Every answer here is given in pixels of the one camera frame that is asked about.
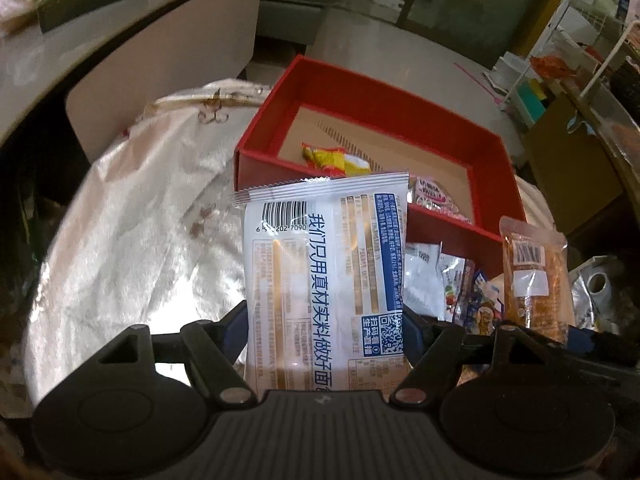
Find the red gift box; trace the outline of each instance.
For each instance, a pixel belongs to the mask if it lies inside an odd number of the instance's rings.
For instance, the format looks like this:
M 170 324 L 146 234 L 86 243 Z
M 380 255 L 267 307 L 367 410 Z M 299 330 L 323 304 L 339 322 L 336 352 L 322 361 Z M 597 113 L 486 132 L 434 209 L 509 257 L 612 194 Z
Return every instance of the red gift box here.
M 409 204 L 407 241 L 442 242 L 488 278 L 502 273 L 500 218 L 525 216 L 500 137 L 401 89 L 299 56 L 238 142 L 236 190 L 324 176 L 305 164 L 302 142 L 344 147 L 374 171 L 433 178 L 473 224 Z

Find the blue label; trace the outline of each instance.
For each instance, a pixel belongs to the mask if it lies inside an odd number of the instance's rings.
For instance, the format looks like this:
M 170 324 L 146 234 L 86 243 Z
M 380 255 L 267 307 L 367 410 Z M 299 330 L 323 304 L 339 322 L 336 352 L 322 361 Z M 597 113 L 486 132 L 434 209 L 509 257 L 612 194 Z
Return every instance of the blue label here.
M 396 196 L 391 193 L 376 193 L 375 197 L 386 309 L 402 310 L 402 240 Z

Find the snack package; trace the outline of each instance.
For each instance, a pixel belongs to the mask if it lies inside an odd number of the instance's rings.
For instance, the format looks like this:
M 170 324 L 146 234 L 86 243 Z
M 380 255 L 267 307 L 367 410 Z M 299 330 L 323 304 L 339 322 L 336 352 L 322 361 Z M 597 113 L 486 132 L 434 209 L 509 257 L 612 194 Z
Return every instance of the snack package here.
M 315 148 L 302 143 L 302 156 L 316 170 L 325 170 L 331 176 L 356 176 L 371 173 L 366 160 L 349 155 L 343 148 Z
M 408 372 L 402 265 L 408 174 L 236 194 L 244 210 L 245 380 L 265 390 L 380 389 Z
M 471 224 L 471 220 L 460 212 L 449 193 L 435 180 L 423 176 L 412 176 L 409 187 L 411 203 Z
M 402 300 L 416 314 L 444 321 L 445 291 L 442 272 L 438 268 L 439 261 L 440 245 L 406 245 Z
M 462 324 L 466 315 L 466 301 L 471 290 L 474 263 L 458 256 L 442 253 L 438 262 L 444 282 L 445 319 Z
M 562 233 L 502 217 L 505 318 L 565 343 L 574 324 L 566 238 Z
M 474 335 L 494 333 L 494 321 L 501 320 L 503 306 L 498 298 L 499 290 L 491 285 L 481 270 L 474 276 L 468 306 L 466 308 L 465 328 Z
M 436 244 L 407 244 L 402 300 L 416 314 L 462 324 L 473 263 Z

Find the transparent plastic bag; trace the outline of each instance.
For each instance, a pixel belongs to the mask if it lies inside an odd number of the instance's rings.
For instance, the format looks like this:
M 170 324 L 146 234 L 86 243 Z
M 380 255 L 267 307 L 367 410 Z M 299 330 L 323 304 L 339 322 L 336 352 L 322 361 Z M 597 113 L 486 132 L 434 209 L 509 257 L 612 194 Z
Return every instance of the transparent plastic bag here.
M 380 389 L 404 378 L 408 174 L 238 192 L 249 337 L 245 380 L 269 389 Z
M 505 318 L 565 343 L 574 324 L 562 233 L 502 217 Z
M 481 270 L 476 272 L 464 321 L 469 334 L 494 333 L 494 323 L 501 320 L 504 314 L 504 306 L 498 295 L 498 288 L 486 280 L 484 273 Z
M 444 281 L 445 321 L 463 324 L 469 293 L 472 289 L 475 265 L 450 254 L 441 254 L 438 268 Z

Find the barcode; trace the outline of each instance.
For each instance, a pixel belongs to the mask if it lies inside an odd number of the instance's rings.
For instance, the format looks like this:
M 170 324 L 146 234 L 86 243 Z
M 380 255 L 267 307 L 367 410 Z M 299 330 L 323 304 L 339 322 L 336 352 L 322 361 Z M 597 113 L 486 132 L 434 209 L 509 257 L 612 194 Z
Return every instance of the barcode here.
M 262 225 L 274 229 L 282 227 L 306 229 L 306 201 L 267 202 L 262 206 Z
M 545 248 L 530 242 L 513 241 L 515 265 L 545 265 Z

